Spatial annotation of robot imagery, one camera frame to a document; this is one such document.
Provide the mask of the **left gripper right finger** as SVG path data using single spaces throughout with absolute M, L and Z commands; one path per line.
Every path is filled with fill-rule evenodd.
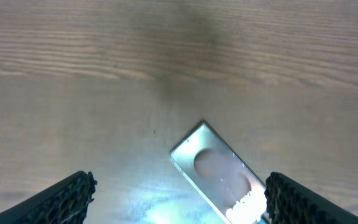
M 272 224 L 358 224 L 358 216 L 279 172 L 266 179 L 268 222 Z

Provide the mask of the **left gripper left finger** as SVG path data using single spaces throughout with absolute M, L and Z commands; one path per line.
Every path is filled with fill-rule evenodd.
M 0 213 L 0 224 L 83 224 L 97 181 L 78 171 Z

